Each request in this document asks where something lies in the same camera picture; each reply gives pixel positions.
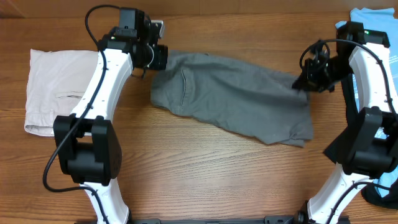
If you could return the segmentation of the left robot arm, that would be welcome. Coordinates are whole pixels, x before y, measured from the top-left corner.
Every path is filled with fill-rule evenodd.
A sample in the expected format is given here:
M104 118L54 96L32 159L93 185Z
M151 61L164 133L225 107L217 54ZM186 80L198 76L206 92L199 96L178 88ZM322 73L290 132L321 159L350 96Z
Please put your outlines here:
M90 83L68 116L53 123L56 150L42 177L44 187L55 159L62 172L76 184L63 192L84 190L95 210L96 223L132 223L117 176L122 149L113 128L113 117L121 91L135 68L165 70L168 48L158 43L164 35L162 20L152 20L144 11L120 7L119 24L94 43L98 61Z

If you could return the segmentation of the grey shorts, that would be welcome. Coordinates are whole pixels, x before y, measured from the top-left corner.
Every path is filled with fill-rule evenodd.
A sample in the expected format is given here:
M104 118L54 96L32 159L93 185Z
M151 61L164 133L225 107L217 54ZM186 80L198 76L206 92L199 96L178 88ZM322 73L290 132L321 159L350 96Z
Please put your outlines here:
M295 76L241 60L171 51L153 79L156 107L265 144L302 147L313 139L310 97Z

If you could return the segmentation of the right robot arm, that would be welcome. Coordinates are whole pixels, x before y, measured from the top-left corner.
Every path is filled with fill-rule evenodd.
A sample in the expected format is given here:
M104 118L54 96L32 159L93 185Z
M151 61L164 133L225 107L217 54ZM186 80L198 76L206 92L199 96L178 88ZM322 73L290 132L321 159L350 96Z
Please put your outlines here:
M320 191L292 217L292 223L348 223L342 211L381 175L397 167L397 93L389 67L385 32L347 22L336 32L337 55L329 42L308 47L293 88L333 91L341 82L346 102L345 130L325 149L335 169Z

